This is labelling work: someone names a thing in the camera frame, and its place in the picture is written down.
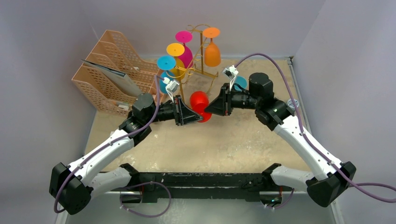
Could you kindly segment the red wine glass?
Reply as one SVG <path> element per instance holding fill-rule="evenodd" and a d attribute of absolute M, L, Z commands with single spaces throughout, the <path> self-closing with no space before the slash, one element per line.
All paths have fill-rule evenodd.
<path fill-rule="evenodd" d="M 209 98 L 205 92 L 193 92 L 190 96 L 190 105 L 194 112 L 203 117 L 200 123 L 207 122 L 211 118 L 212 114 L 205 112 L 205 108 L 209 105 Z"/>

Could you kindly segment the orange wine glass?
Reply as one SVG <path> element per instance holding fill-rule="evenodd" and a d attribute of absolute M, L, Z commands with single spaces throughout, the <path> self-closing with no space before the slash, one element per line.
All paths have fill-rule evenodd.
<path fill-rule="evenodd" d="M 220 49 L 213 41 L 219 35 L 220 30 L 215 27 L 209 27 L 203 31 L 203 36 L 210 40 L 204 52 L 204 63 L 208 67 L 216 67 L 221 63 Z"/>

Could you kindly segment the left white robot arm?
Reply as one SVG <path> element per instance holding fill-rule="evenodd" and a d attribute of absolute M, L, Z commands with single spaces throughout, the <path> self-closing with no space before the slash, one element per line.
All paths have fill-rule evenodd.
<path fill-rule="evenodd" d="M 141 143 L 150 133 L 152 122 L 174 120 L 177 126 L 202 121 L 203 117 L 190 109 L 179 95 L 166 103 L 156 104 L 152 95 L 140 94 L 127 118 L 98 147 L 82 158 L 52 169 L 49 193 L 54 197 L 54 211 L 63 207 L 70 215 L 80 212 L 92 198 L 107 191 L 125 188 L 133 191 L 142 185 L 140 172 L 122 164 L 112 172 L 102 173 L 110 162 Z"/>

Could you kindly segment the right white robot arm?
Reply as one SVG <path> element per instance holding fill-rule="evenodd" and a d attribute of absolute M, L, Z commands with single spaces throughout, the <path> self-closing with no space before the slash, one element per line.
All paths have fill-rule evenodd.
<path fill-rule="evenodd" d="M 279 163 L 263 171 L 262 183 L 266 189 L 286 186 L 307 192 L 319 206 L 329 206 L 348 188 L 345 174 L 353 178 L 356 167 L 343 163 L 310 137 L 305 128 L 299 128 L 299 119 L 285 102 L 275 98 L 273 82 L 265 73 L 253 73 L 248 79 L 248 90 L 236 90 L 223 84 L 219 95 L 205 108 L 205 112 L 228 116 L 235 108 L 253 109 L 258 120 L 284 139 L 310 168 L 309 172 L 291 169 Z"/>

